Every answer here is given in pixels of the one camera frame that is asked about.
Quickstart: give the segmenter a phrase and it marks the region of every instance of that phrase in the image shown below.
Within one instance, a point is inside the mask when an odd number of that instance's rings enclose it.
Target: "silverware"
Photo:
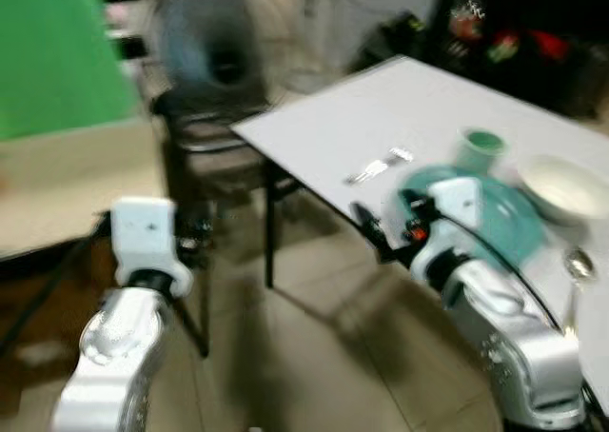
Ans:
[[[358,185],[385,172],[390,167],[400,163],[411,163],[412,160],[413,155],[410,151],[400,147],[393,147],[384,159],[372,161],[361,173],[349,175],[344,181],[348,185]]]
[[[578,337],[577,319],[580,293],[584,285],[593,283],[596,272],[590,257],[578,246],[569,250],[564,256],[564,266],[571,275],[571,294],[569,297],[569,308],[562,325],[562,333],[565,337],[576,339]]]

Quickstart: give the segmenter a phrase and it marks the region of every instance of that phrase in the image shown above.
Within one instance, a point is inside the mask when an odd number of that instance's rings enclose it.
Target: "green cup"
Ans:
[[[502,138],[488,130],[470,128],[463,133],[453,166],[486,174],[506,150]]]

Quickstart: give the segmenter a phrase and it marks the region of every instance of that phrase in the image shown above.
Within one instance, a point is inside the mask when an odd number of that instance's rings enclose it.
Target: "white table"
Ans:
[[[564,156],[600,175],[609,175],[609,138],[407,58],[245,121],[235,131],[352,220],[349,205],[354,201],[377,215],[388,216],[386,203],[405,176],[418,167],[449,162],[460,128],[465,127],[495,130],[506,140],[509,152],[494,173],[504,181],[515,180],[517,164],[543,153]],[[345,177],[395,146],[412,151],[414,162],[393,167],[357,187],[344,183]],[[562,265],[564,249],[581,245],[595,262],[599,281],[587,287],[580,303],[580,357],[584,376],[607,413],[609,224],[590,227],[587,234],[548,226],[547,238],[547,247],[522,271],[559,322],[570,287]]]

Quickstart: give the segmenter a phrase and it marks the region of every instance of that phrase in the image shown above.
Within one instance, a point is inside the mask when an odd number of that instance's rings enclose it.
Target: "red object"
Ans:
[[[560,61],[564,58],[569,50],[567,41],[560,39],[556,35],[543,32],[542,30],[529,30],[537,44],[540,46],[541,54],[548,58]]]
[[[421,227],[415,227],[414,229],[411,229],[408,234],[415,242],[422,242],[427,238],[427,232]]]
[[[512,30],[502,30],[495,34],[493,45],[515,45],[519,42],[519,36]]]
[[[463,41],[477,41],[482,37],[480,18],[452,18],[450,30]]]

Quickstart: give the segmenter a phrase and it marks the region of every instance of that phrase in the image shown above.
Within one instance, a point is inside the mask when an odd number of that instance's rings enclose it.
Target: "white bracket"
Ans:
[[[173,278],[170,292],[186,296],[192,272],[178,260],[174,237],[175,205],[168,199],[124,197],[112,205],[112,250],[118,260],[116,281],[124,285],[136,270],[152,269]]]
[[[476,178],[460,177],[434,183],[427,194],[436,200],[436,208],[452,216],[462,224],[476,229],[481,223],[481,184]],[[428,284],[427,267],[436,256],[455,245],[455,237],[461,233],[458,227],[446,221],[433,224],[427,244],[417,254],[410,266],[410,276],[421,284]]]

